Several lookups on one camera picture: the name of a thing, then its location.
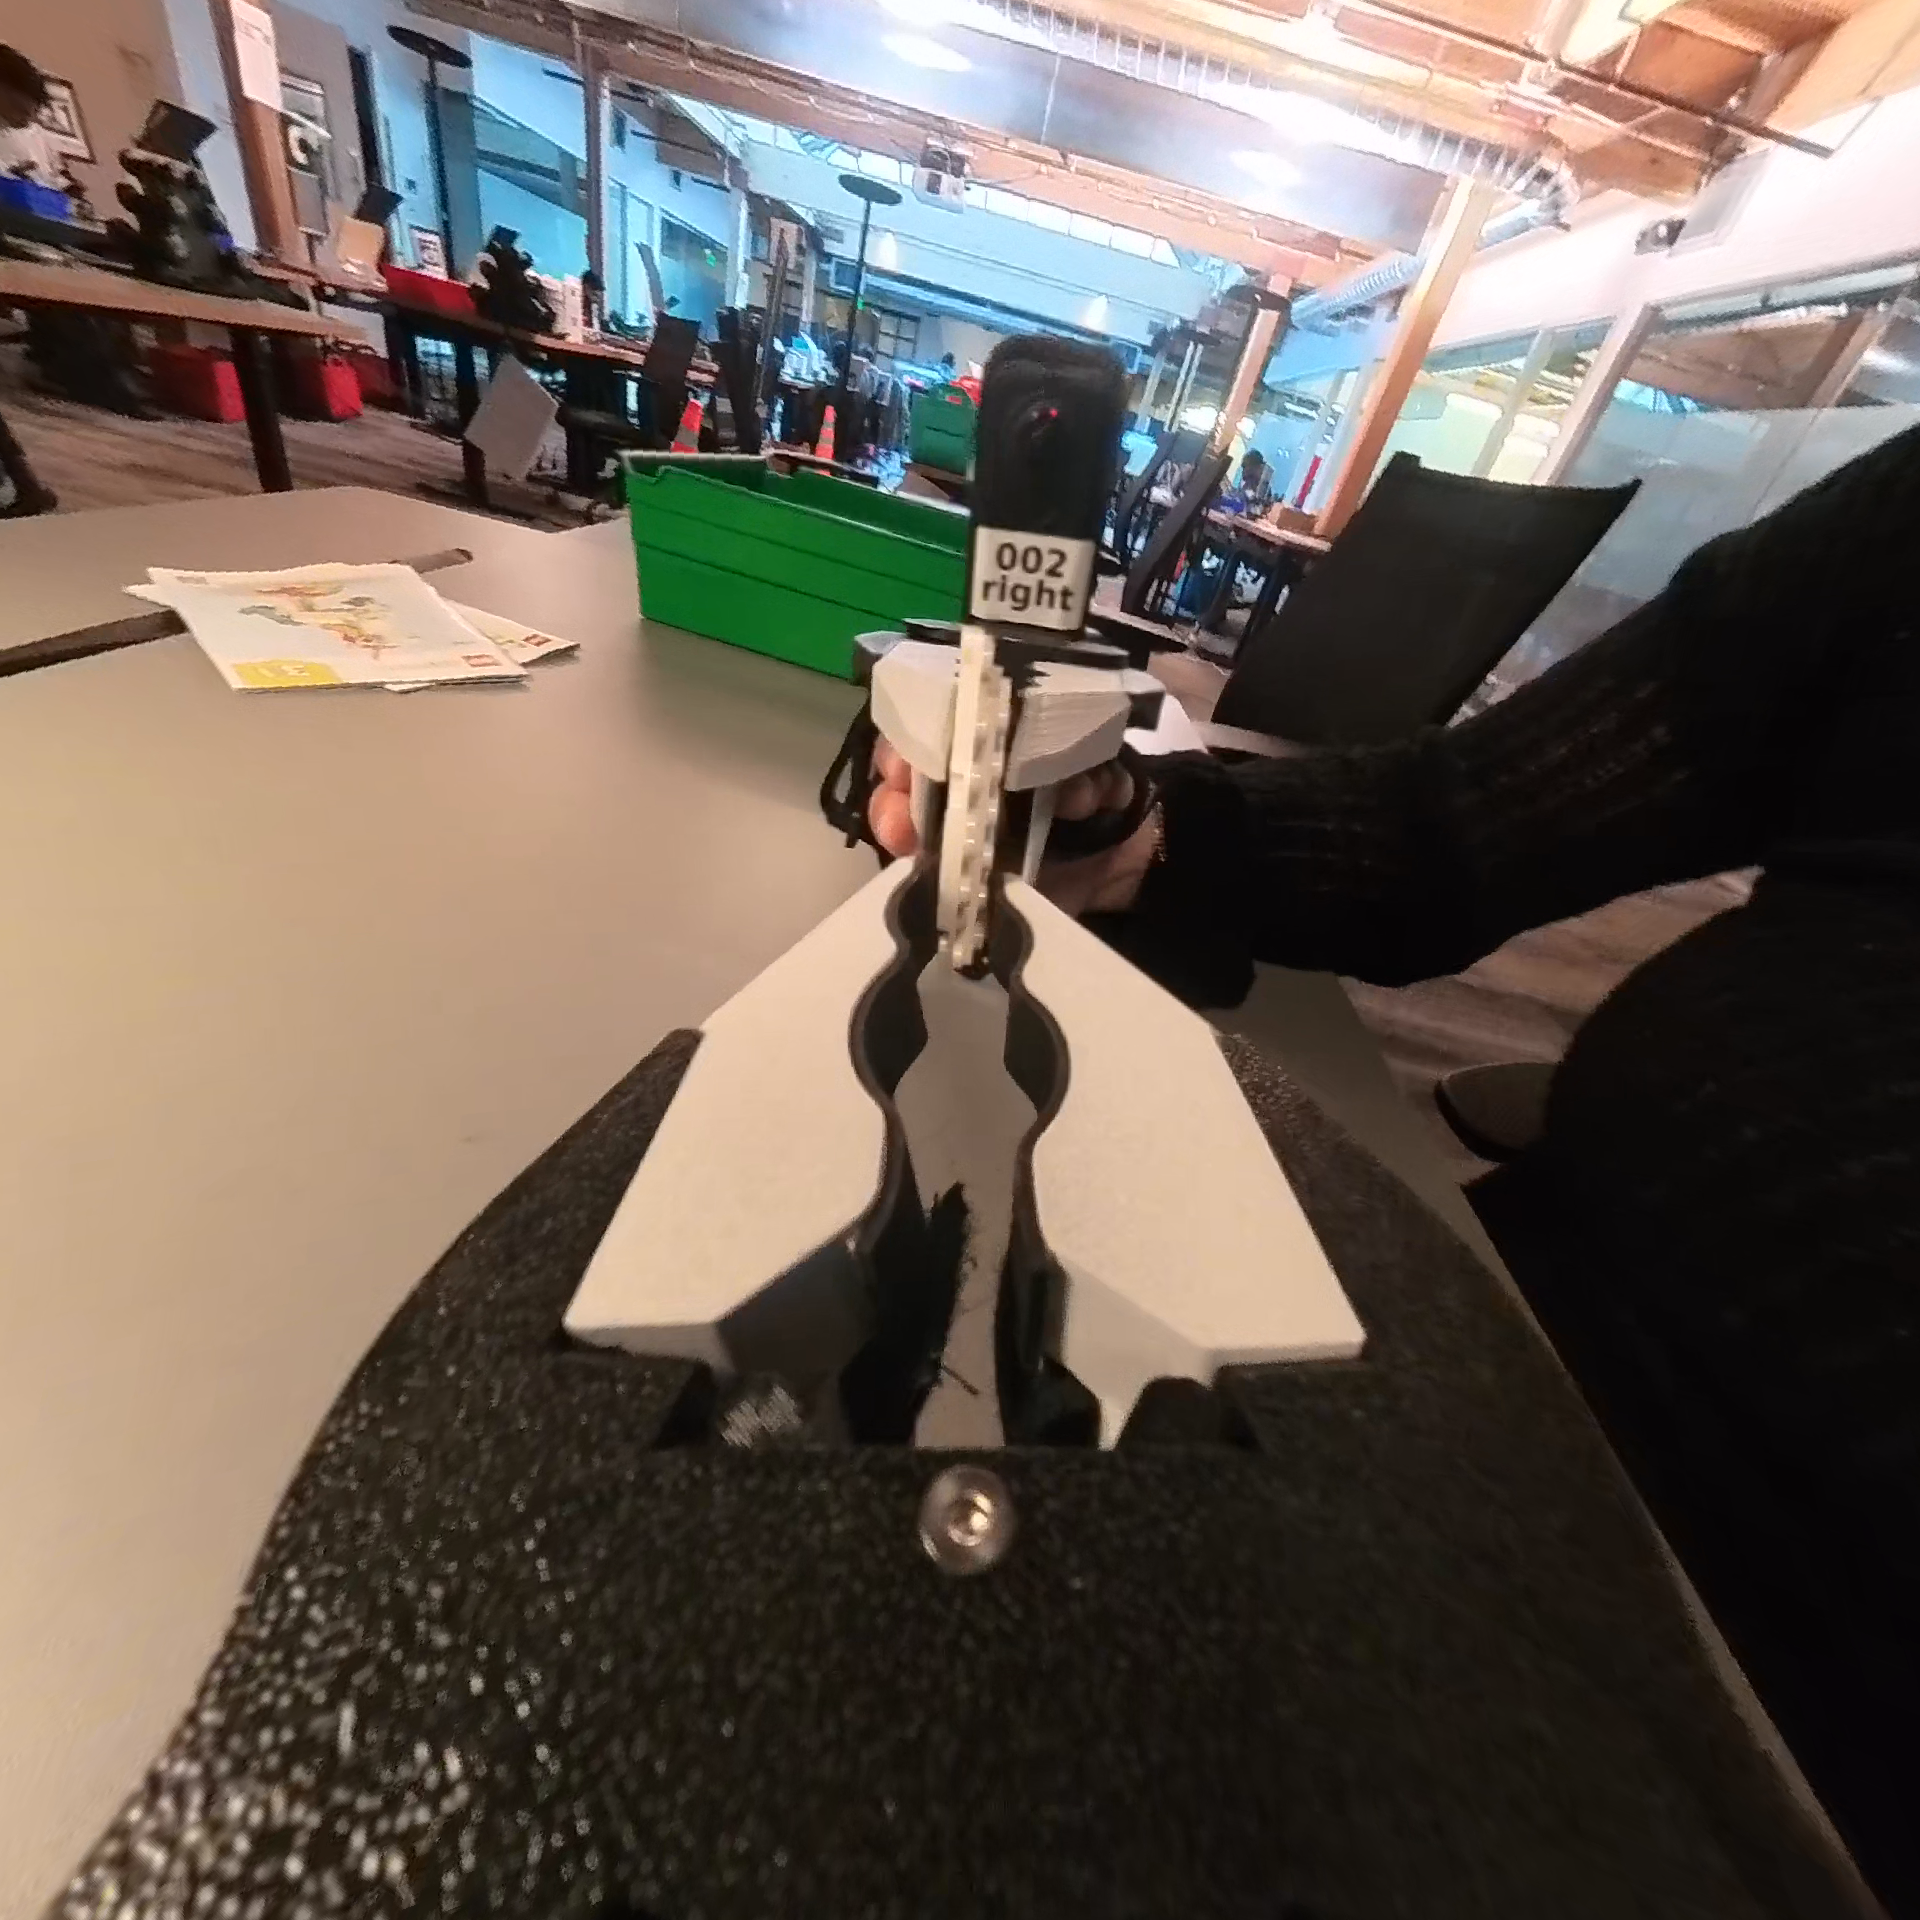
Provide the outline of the person's right hand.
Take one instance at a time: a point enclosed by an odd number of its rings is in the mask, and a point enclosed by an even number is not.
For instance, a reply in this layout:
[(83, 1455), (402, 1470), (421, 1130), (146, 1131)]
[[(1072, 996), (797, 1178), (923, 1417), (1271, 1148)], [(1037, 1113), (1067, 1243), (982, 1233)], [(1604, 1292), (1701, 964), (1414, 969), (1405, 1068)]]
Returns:
[[(920, 834), (915, 812), (917, 773), (912, 763), (892, 740), (878, 737), (870, 753), (870, 775), (868, 829), (878, 853), (915, 859)], [(1110, 759), (1060, 786), (1055, 821), (1079, 823), (1106, 812), (1127, 812), (1136, 783), (1134, 763)], [(1059, 837), (1052, 834), (1034, 884), (1075, 919), (1119, 914), (1136, 902), (1158, 844), (1162, 817), (1154, 806), (1142, 813), (1124, 842), (1090, 855), (1062, 855)]]

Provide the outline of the silver ceiling duct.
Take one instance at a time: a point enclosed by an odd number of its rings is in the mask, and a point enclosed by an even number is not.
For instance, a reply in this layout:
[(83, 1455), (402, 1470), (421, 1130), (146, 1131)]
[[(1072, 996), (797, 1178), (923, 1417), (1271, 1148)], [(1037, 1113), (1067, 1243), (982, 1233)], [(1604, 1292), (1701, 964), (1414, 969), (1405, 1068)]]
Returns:
[(1381, 302), (1405, 293), (1405, 287), (1418, 282), (1421, 267), (1423, 257), (1411, 251), (1382, 258), (1354, 276), (1324, 285), (1309, 295), (1294, 298), (1290, 302), (1290, 322), (1296, 329), (1328, 332), (1336, 322), (1372, 310)]

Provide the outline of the person's right forearm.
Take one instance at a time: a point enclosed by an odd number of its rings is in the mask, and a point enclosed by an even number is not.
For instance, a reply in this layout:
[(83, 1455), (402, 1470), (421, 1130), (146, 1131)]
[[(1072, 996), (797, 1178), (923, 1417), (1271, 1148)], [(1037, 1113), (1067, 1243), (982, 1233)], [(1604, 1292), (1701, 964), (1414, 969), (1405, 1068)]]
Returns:
[(1162, 759), (1162, 857), (1104, 938), (1230, 1009), (1254, 964), (1405, 987), (1716, 874), (1916, 894), (1916, 565), (1909, 428), (1468, 723)]

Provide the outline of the small white instruction leaflet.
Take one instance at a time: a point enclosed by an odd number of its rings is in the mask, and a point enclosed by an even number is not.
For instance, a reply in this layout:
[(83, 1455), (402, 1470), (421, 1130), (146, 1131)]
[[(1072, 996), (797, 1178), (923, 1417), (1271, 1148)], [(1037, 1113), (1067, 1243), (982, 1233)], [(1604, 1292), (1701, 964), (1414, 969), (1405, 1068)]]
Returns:
[(430, 659), (428, 671), (414, 678), (386, 681), (388, 693), (421, 693), (453, 686), (507, 686), (544, 663), (578, 652), (576, 639), (530, 629), (517, 620), (493, 614), (463, 603), (447, 603), (453, 620), (463, 629), (463, 644), (453, 654), (439, 652)]

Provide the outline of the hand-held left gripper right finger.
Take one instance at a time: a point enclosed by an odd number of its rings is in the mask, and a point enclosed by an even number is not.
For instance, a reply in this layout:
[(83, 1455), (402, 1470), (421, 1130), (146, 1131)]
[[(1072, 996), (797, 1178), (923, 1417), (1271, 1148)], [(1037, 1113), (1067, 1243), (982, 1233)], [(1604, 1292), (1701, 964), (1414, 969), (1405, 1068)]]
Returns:
[(1157, 1380), (1357, 1361), (1357, 1311), (1213, 1027), (1034, 884), (1003, 889), (998, 931), (1023, 938), (1011, 1015), (1039, 1021), (1047, 1060), (1039, 1349), (1090, 1391), (1095, 1444)]

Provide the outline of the white toy brick plate assembly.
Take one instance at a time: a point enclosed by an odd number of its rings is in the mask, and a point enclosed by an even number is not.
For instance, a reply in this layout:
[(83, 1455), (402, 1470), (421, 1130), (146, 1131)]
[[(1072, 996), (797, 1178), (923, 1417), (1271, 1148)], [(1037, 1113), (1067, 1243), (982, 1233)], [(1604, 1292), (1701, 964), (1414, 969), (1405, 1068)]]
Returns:
[(997, 637), (975, 623), (964, 623), (954, 676), (935, 879), (940, 941), (958, 973), (979, 966), (990, 939), (1002, 786), (1013, 729), (1014, 686), (998, 667)]

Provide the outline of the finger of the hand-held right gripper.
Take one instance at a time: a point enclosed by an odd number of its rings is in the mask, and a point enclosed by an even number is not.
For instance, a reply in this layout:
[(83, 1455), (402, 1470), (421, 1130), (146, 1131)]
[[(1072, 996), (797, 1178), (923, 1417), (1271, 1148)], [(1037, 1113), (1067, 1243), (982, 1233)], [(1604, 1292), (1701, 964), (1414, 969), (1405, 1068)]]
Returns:
[(958, 642), (895, 639), (870, 665), (868, 719), (872, 740), (858, 761), (854, 821), (868, 827), (872, 742), (885, 737), (912, 763), (918, 855), (940, 862), (944, 781), (954, 729)]
[(1014, 686), (1002, 796), (1023, 797), (1019, 878), (1037, 878), (1059, 789), (1112, 761), (1130, 727), (1127, 665), (1030, 665)]

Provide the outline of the black rod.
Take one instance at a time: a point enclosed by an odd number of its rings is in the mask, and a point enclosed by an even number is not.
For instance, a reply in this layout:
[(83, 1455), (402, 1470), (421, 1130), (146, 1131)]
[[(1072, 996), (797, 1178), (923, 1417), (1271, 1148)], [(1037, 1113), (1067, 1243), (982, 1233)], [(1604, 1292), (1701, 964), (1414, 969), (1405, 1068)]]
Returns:
[[(461, 570), (474, 562), (474, 551), (467, 547), (446, 547), (439, 551), (430, 551), (424, 556), (412, 559), (379, 559), (379, 562), (399, 562), (416, 571), (421, 571), (432, 585), (437, 585), (437, 575), (443, 571)], [(293, 570), (293, 566), (245, 566), (245, 570), (205, 570), (205, 566), (181, 566), (194, 571), (254, 571), (254, 570)], [(36, 639), (27, 639), (13, 649), (5, 652), (5, 670), (7, 671), (22, 671), (31, 665), (55, 665), (55, 663), (71, 663), (94, 657), (108, 657), (127, 652), (136, 644), (149, 644), (158, 639), (171, 637), (187, 637), (184, 623), (171, 610), (158, 607), (152, 603), (140, 602), (127, 595), (127, 599), (136, 602), (140, 607), (130, 614), (94, 621), (74, 630), (61, 630), (52, 636), (43, 636)]]

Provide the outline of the black mesh office chair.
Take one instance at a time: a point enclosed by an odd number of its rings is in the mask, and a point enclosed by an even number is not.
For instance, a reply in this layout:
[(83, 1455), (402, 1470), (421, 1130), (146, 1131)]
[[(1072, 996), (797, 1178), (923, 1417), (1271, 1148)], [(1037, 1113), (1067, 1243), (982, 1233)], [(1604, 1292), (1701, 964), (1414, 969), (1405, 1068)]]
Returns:
[(1248, 633), (1212, 729), (1291, 749), (1445, 727), (1642, 492), (1526, 487), (1398, 451), (1325, 556)]

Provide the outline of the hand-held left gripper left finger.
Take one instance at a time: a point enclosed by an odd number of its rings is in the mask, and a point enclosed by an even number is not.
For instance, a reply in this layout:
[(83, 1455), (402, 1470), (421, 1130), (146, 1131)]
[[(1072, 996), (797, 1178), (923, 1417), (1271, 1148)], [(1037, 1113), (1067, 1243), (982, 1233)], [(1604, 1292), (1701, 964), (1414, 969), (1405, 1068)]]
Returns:
[(707, 1020), (565, 1308), (571, 1339), (928, 1389), (962, 1261), (962, 1210), (923, 1194), (898, 1106), (931, 945), (928, 876), (885, 869)]

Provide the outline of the white tilted board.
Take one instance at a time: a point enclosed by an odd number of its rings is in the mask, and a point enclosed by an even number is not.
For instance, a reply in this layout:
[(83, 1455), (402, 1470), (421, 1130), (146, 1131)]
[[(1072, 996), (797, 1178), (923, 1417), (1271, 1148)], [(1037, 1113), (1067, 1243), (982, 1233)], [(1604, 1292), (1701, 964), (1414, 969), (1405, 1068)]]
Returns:
[(515, 351), (502, 351), (463, 428), (483, 475), (526, 481), (559, 430), (559, 397)]

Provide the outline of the black floor lamp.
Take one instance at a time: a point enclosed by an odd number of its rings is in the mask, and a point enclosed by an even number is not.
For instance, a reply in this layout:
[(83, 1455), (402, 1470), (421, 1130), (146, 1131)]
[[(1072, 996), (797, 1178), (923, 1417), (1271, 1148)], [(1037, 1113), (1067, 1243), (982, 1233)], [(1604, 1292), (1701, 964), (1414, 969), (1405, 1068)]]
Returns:
[(463, 282), (479, 245), (474, 57), (421, 23), (388, 27), (391, 44), (419, 69), (430, 228), (440, 275)]
[(872, 237), (872, 213), (878, 209), (895, 209), (901, 204), (901, 190), (893, 183), (878, 181), (872, 177), (863, 177), (860, 171), (845, 171), (838, 177), (838, 186), (851, 195), (853, 202), (860, 204), (860, 227), (854, 241), (854, 269), (853, 269), (853, 293), (848, 295), (848, 326), (844, 335), (844, 346), (838, 350), (836, 374), (831, 383), (831, 415), (836, 428), (834, 451), (853, 452), (858, 444), (858, 406), (853, 397), (853, 363), (858, 350), (858, 318), (863, 298), (863, 282), (866, 282), (866, 265), (868, 265), (868, 250)]

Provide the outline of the wooden table with black legs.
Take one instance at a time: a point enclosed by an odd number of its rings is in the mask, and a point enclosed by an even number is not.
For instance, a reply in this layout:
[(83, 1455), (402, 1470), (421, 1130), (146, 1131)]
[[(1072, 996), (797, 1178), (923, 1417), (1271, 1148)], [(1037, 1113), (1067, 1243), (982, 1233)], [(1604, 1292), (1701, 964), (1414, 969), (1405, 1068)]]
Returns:
[(5, 258), (3, 300), (29, 310), (68, 306), (96, 318), (178, 319), (222, 329), (245, 403), (258, 487), (266, 493), (293, 492), (267, 341), (343, 341), (344, 329), (332, 318), (296, 305), (194, 293), (108, 269), (22, 258)]

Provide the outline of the large white instruction booklet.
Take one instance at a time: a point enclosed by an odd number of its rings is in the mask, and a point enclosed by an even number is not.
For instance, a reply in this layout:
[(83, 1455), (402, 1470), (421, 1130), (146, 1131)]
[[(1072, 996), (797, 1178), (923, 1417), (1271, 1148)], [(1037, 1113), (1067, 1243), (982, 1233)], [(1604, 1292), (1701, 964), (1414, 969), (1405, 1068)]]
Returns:
[(515, 684), (526, 665), (399, 562), (254, 571), (152, 566), (127, 595), (171, 610), (235, 691)]

